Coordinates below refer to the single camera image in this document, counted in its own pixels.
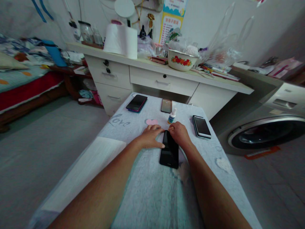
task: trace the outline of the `white desk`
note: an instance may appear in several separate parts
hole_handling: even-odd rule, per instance
[[[108,115],[113,115],[132,91],[159,97],[162,97],[158,95],[162,91],[167,92],[167,98],[174,101],[181,101],[178,97],[183,95],[185,103],[202,107],[211,120],[237,92],[253,92],[242,83],[220,77],[208,79],[196,72],[180,72],[168,65],[145,59],[128,59],[80,43],[67,43],[67,46],[85,55]],[[105,60],[109,61],[108,67],[103,63]]]

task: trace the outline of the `hand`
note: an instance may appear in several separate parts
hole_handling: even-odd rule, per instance
[[[188,135],[185,125],[181,124],[180,122],[172,123],[169,126],[168,131],[171,134],[172,138],[175,140],[175,142],[179,146],[181,146],[182,149],[193,144]]]
[[[156,141],[158,134],[164,132],[164,129],[159,125],[149,125],[143,133],[134,140],[140,144],[141,148],[164,148],[165,145]]]

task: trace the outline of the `red bed sheet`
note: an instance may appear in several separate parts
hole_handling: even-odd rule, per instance
[[[0,114],[59,86],[63,80],[62,73],[48,72],[28,84],[0,93]]]

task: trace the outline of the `small spray bottle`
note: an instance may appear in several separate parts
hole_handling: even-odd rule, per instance
[[[174,121],[174,118],[176,117],[177,108],[174,108],[171,114],[168,117],[167,123],[172,124]]]

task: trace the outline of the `gold smartphone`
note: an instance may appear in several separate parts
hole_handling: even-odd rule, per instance
[[[172,112],[172,101],[171,100],[162,100],[162,106],[161,106],[161,111],[164,113],[171,113]]]

